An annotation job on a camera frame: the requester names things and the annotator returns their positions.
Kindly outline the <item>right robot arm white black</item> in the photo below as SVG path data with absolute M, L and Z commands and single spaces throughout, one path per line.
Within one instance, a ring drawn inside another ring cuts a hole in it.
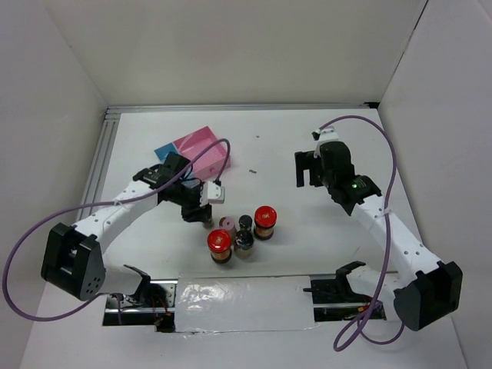
M 294 155 L 296 185 L 325 187 L 334 203 L 389 250 L 402 286 L 390 299 L 397 317 L 419 331 L 457 310 L 463 271 L 429 251 L 384 203 L 384 194 L 367 175 L 358 175 L 342 141 L 327 141 L 313 151 Z

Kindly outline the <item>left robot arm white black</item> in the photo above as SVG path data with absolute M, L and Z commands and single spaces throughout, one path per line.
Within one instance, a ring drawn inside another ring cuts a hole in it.
M 151 300 L 151 278 L 125 264 L 105 266 L 103 256 L 110 244 L 134 221 L 169 201 L 181 208 L 188 223 L 212 224 L 212 205 L 224 202 L 219 181 L 191 185 L 184 177 L 191 167 L 187 158 L 170 153 L 165 162 L 144 168 L 107 207 L 74 223 L 59 223 L 48 235 L 41 276 L 80 301 L 96 294 L 121 295 L 135 307 Z

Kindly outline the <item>red-cap jar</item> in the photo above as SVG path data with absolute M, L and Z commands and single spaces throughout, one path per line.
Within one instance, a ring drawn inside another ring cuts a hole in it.
M 254 213 L 254 236 L 262 241 L 272 238 L 277 218 L 277 212 L 271 206 L 260 206 Z
M 207 237 L 208 250 L 211 259 L 216 264 L 225 264 L 233 255 L 231 249 L 231 236 L 224 229 L 215 229 Z

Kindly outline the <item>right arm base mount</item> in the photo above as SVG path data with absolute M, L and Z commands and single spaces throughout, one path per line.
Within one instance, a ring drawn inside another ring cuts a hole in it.
M 380 273 L 364 262 L 352 261 L 334 274 L 310 276 L 303 289 L 312 298 L 314 321 L 350 321 L 369 307 Z

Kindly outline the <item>small black-cap spice bottle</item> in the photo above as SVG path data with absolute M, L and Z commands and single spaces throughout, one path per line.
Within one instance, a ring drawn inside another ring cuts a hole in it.
M 212 229 L 214 227 L 214 221 L 212 218 L 208 219 L 204 224 L 203 227 L 205 229 Z

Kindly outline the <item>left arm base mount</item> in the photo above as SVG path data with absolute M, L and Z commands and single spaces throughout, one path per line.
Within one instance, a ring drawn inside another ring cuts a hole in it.
M 133 295 L 108 295 L 102 326 L 153 326 L 157 332 L 174 333 L 178 281 L 151 279 L 140 269 L 130 265 L 124 268 L 142 277 L 143 286 Z

